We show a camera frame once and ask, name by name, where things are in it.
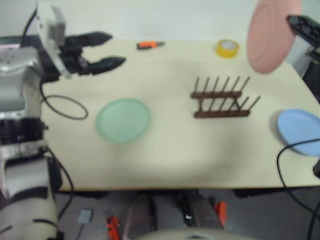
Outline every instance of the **yellow tape roll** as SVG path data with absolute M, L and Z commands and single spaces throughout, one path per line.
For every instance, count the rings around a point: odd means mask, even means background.
M 236 41 L 223 39 L 218 42 L 215 49 L 216 54 L 223 58 L 233 58 L 239 51 L 239 44 Z

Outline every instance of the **wire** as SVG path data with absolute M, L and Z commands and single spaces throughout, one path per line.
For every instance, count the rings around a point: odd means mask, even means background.
M 75 187 L 74 184 L 71 180 L 71 177 L 69 175 L 69 173 L 67 172 L 67 170 L 65 169 L 65 167 L 61 164 L 61 162 L 58 160 L 58 158 L 56 157 L 56 155 L 52 152 L 52 150 L 48 147 L 48 151 L 49 153 L 52 155 L 52 157 L 54 159 L 56 159 L 59 163 L 60 168 L 62 169 L 62 171 L 65 173 L 66 178 L 68 179 L 68 182 L 70 184 L 70 195 L 69 195 L 69 199 L 68 201 L 65 203 L 64 207 L 61 209 L 61 211 L 58 214 L 58 219 L 60 220 L 62 218 L 62 216 L 64 215 L 64 213 L 66 212 L 66 210 L 68 209 L 68 207 L 70 206 L 71 202 L 74 199 L 74 195 L 75 195 Z
M 89 112 L 87 110 L 87 108 L 80 102 L 78 102 L 77 100 L 74 100 L 73 98 L 70 98 L 68 96 L 63 96 L 63 95 L 49 95 L 49 96 L 45 96 L 44 94 L 44 88 L 43 88 L 44 82 L 42 81 L 40 83 L 40 94 L 42 96 L 42 101 L 45 102 L 45 104 L 52 110 L 54 111 L 56 114 L 59 114 L 62 117 L 65 117 L 67 119 L 71 119 L 71 120 L 84 120 L 88 117 Z M 73 102 L 75 104 L 77 104 L 78 106 L 80 106 L 83 111 L 84 111 L 84 116 L 71 116 L 71 115 L 67 115 L 59 110 L 57 110 L 56 108 L 54 108 L 49 102 L 48 99 L 49 98 L 60 98 L 60 99 L 65 99 L 68 100 L 70 102 Z
M 308 233 L 307 233 L 307 240 L 312 240 L 312 233 L 314 231 L 314 226 L 315 226 L 315 221 L 316 221 L 316 215 L 317 213 L 320 211 L 320 201 L 318 202 L 318 204 L 316 205 L 314 212 L 312 214 L 310 223 L 309 223 L 309 228 L 308 228 Z
M 36 15 L 37 15 L 37 9 L 35 9 L 32 12 L 31 16 L 29 17 L 28 21 L 26 22 L 26 24 L 24 26 L 24 29 L 23 29 L 23 32 L 22 32 L 22 36 L 21 36 L 21 41 L 20 41 L 20 48 L 22 48 L 22 45 L 23 45 L 23 43 L 25 41 L 28 29 L 29 29 L 32 21 L 35 19 Z
M 84 229 L 84 226 L 85 226 L 85 224 L 82 224 L 82 225 L 81 225 L 81 227 L 80 227 L 80 229 L 79 229 L 79 232 L 78 232 L 78 234 L 77 234 L 77 236 L 75 237 L 74 240 L 78 240 L 78 239 L 80 238 L 80 235 L 81 235 L 81 233 L 82 233 L 82 231 L 83 231 L 83 229 Z
M 307 206 L 306 204 L 304 204 L 302 201 L 300 201 L 292 192 L 291 190 L 287 187 L 285 181 L 284 181 L 284 178 L 282 176 L 282 173 L 281 173 L 281 170 L 280 170 L 280 165 L 279 165 L 279 162 L 280 162 L 280 156 L 282 155 L 282 153 L 287 150 L 287 149 L 290 149 L 294 146 L 297 146 L 297 145 L 302 145 L 302 144 L 309 144 L 309 143 L 313 143 L 313 142 L 317 142 L 317 141 L 320 141 L 320 138 L 316 138 L 316 139 L 312 139 L 312 140 L 308 140 L 308 141 L 300 141 L 300 142 L 296 142 L 296 143 L 293 143 L 293 144 L 290 144 L 288 146 L 286 146 L 285 148 L 283 148 L 277 155 L 276 157 L 276 167 L 277 167 L 277 170 L 278 170 L 278 174 L 279 174 L 279 177 L 280 177 L 280 180 L 282 182 L 282 185 L 283 185 L 283 188 L 284 190 L 289 194 L 289 196 L 298 204 L 300 205 L 302 208 L 304 208 L 305 210 L 307 210 L 308 212 L 312 213 L 312 215 L 314 215 L 314 217 L 316 219 L 318 219 L 320 221 L 320 217 L 319 215 L 317 214 L 317 211 L 311 209 L 311 207 Z

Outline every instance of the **pink plate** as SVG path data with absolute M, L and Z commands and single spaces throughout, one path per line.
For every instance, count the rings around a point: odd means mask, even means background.
M 295 41 L 288 15 L 299 15 L 301 0 L 260 0 L 251 19 L 246 42 L 250 65 L 260 73 L 275 70 Z

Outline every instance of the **plate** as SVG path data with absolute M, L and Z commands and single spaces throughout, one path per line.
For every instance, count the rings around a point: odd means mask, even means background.
M 287 16 L 300 12 L 301 0 L 260 0 L 257 3 L 246 41 L 247 57 L 255 71 L 272 72 L 285 60 L 296 38 Z
M 132 98 L 115 100 L 103 107 L 96 117 L 96 130 L 116 144 L 132 142 L 149 127 L 150 111 L 141 101 Z
M 279 114 L 277 130 L 287 145 L 320 139 L 320 118 L 300 109 L 290 109 Z M 298 153 L 320 157 L 320 141 L 292 147 Z

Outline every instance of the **table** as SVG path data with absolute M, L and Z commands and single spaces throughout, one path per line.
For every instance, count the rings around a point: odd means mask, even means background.
M 243 43 L 232 59 L 217 56 L 215 42 L 168 41 L 164 47 L 145 51 L 137 51 L 136 43 L 115 39 L 87 48 L 84 56 L 90 61 L 112 55 L 127 60 L 114 71 L 61 78 L 44 88 L 46 94 L 79 100 L 89 110 L 86 120 L 73 121 L 43 106 L 43 120 L 49 125 L 45 137 L 71 175 L 76 190 L 282 186 L 276 156 L 284 144 L 277 136 L 277 115 L 297 108 L 320 116 L 318 102 L 291 65 L 284 62 L 271 74 L 258 74 L 247 62 Z M 206 77 L 217 76 L 231 77 L 226 90 L 237 76 L 241 76 L 237 88 L 251 77 L 239 101 L 246 96 L 250 96 L 250 103 L 257 96 L 261 99 L 249 117 L 193 117 L 198 103 L 190 94 L 196 78 L 200 77 L 199 88 L 203 88 Z M 95 129 L 99 110 L 119 98 L 141 100 L 151 111 L 145 136 L 125 145 L 107 142 Z M 52 99 L 51 103 L 63 112 L 82 114 L 62 99 Z M 316 157 L 285 152 L 280 166 L 287 185 L 319 185 L 320 180 L 312 173 L 316 161 Z M 62 189 L 69 189 L 65 177 L 63 182 Z

